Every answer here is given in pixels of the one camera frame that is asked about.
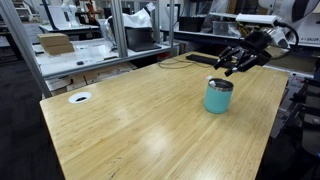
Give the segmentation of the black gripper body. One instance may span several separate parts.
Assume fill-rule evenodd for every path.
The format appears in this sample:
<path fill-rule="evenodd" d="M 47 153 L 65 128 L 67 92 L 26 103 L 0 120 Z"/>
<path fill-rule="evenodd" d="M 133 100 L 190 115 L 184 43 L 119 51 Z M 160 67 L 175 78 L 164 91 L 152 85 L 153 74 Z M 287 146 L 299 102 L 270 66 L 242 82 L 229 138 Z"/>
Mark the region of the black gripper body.
<path fill-rule="evenodd" d="M 256 55 L 257 64 L 260 66 L 265 65 L 271 59 L 271 55 L 265 50 L 271 40 L 272 38 L 267 32 L 252 32 L 240 43 L 241 49 L 245 51 L 245 55 L 242 57 L 242 59 L 247 61 L 252 55 Z"/>

